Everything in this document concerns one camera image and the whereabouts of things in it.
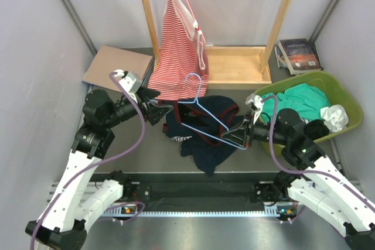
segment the stack of books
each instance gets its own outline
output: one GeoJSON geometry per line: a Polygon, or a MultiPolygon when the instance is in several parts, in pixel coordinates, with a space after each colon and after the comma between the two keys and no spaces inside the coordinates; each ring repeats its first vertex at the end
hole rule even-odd
{"type": "Polygon", "coordinates": [[[279,69],[288,69],[291,75],[322,69],[315,49],[306,39],[280,40],[275,55],[279,69]]]}

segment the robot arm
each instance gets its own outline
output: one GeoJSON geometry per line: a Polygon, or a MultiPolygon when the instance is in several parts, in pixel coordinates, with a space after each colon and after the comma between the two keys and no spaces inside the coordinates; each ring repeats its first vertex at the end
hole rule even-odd
{"type": "MultiPolygon", "coordinates": [[[[249,96],[246,104],[251,111],[242,124],[221,137],[247,148],[254,139],[268,142],[271,126],[257,120],[263,107],[260,100],[254,94],[249,96]]],[[[285,146],[282,156],[299,172],[281,171],[272,184],[257,184],[258,198],[262,202],[285,198],[298,201],[336,228],[351,249],[375,249],[375,204],[337,170],[313,140],[304,135],[304,125],[292,109],[282,109],[277,114],[273,142],[285,146]],[[320,191],[311,186],[307,178],[317,184],[320,191]]]]}
{"type": "MultiPolygon", "coordinates": [[[[143,118],[151,125],[173,109],[170,105],[151,101],[160,92],[142,87],[141,79],[135,74],[121,70],[116,72],[122,78],[119,84],[137,103],[143,118]]],[[[105,91],[94,90],[86,96],[83,113],[84,122],[74,137],[68,164],[51,203],[46,207],[50,210],[40,226],[38,221],[42,216],[37,221],[30,221],[26,227],[29,235],[39,227],[37,241],[54,249],[80,249],[88,231],[103,212],[119,199],[128,201],[131,194],[129,180],[121,172],[113,172],[102,187],[82,203],[84,190],[96,167],[73,181],[71,179],[79,171],[103,160],[114,139],[111,128],[135,116],[135,108],[124,96],[114,103],[105,91]]]]}

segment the brown cardboard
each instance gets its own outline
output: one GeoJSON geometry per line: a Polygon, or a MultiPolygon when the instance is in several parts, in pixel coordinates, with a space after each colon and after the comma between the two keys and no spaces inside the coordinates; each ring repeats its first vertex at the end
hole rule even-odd
{"type": "Polygon", "coordinates": [[[151,62],[152,56],[102,46],[82,80],[96,86],[120,92],[120,89],[117,88],[108,76],[111,72],[121,69],[131,71],[140,78],[144,78],[151,62]]]}

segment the wooden shelf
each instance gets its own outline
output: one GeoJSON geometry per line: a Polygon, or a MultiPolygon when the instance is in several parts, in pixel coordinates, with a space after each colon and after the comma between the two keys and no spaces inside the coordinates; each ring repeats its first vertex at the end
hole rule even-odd
{"type": "MultiPolygon", "coordinates": [[[[272,83],[268,60],[291,1],[281,0],[266,47],[206,46],[209,59],[209,88],[255,90],[272,83]]],[[[154,19],[149,0],[142,2],[155,52],[156,68],[159,61],[159,44],[154,19]]]]}
{"type": "Polygon", "coordinates": [[[227,90],[256,90],[271,84],[267,64],[261,72],[261,55],[265,47],[207,46],[209,59],[209,88],[227,90]]]}

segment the clothes hanger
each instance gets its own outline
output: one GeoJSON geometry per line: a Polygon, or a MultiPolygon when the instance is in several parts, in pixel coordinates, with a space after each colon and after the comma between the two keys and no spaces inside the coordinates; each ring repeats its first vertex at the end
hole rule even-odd
{"type": "MultiPolygon", "coordinates": [[[[185,82],[188,80],[188,78],[189,78],[190,76],[196,76],[196,77],[198,77],[198,79],[199,79],[199,81],[200,81],[200,83],[199,83],[199,88],[198,88],[198,91],[197,91],[197,95],[195,96],[195,98],[194,98],[193,101],[179,101],[178,104],[197,104],[202,110],[204,110],[204,111],[205,111],[206,113],[208,113],[213,119],[215,119],[218,123],[220,123],[220,124],[226,129],[226,131],[229,131],[229,128],[228,128],[224,123],[222,123],[219,119],[217,119],[216,116],[214,116],[211,112],[209,112],[208,110],[206,110],[206,109],[205,109],[205,108],[199,103],[198,95],[199,95],[199,92],[200,92],[200,88],[201,88],[201,86],[202,86],[202,78],[201,78],[198,74],[196,74],[196,73],[189,73],[189,74],[186,76],[186,78],[185,78],[185,82]]],[[[241,148],[240,146],[237,146],[237,145],[235,145],[235,144],[233,144],[233,143],[231,143],[231,142],[225,141],[225,140],[220,139],[220,138],[218,138],[218,137],[212,136],[212,135],[210,135],[210,134],[208,134],[208,133],[205,133],[205,132],[203,132],[203,131],[201,131],[201,130],[198,130],[198,129],[194,128],[194,127],[191,127],[190,125],[185,124],[185,123],[183,123],[183,122],[181,122],[181,124],[182,124],[183,126],[185,126],[185,127],[188,127],[188,128],[191,129],[191,130],[194,130],[194,131],[196,131],[196,132],[199,132],[199,133],[201,133],[201,134],[204,134],[204,135],[206,135],[206,136],[208,136],[208,137],[210,137],[210,138],[213,138],[213,139],[218,140],[218,141],[220,141],[220,142],[223,142],[223,143],[226,143],[226,144],[228,144],[228,145],[234,146],[234,147],[237,148],[237,149],[242,149],[242,150],[245,150],[245,149],[246,149],[246,148],[241,148]]]]}

